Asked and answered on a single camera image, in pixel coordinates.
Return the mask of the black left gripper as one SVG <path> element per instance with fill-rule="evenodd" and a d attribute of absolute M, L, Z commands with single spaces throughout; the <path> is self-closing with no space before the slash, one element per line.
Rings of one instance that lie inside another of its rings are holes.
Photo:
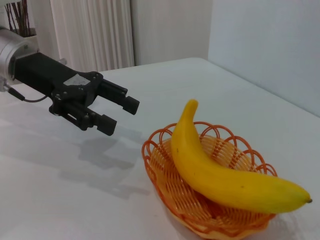
<path fill-rule="evenodd" d="M 128 90 L 103 79 L 95 71 L 81 72 L 38 52 L 14 61 L 14 77 L 43 95 L 54 99 L 49 112 L 65 118 L 82 131 L 97 127 L 111 136 L 117 121 L 88 108 L 97 95 L 118 104 L 132 115 L 137 113 L 140 102 L 127 96 Z"/>

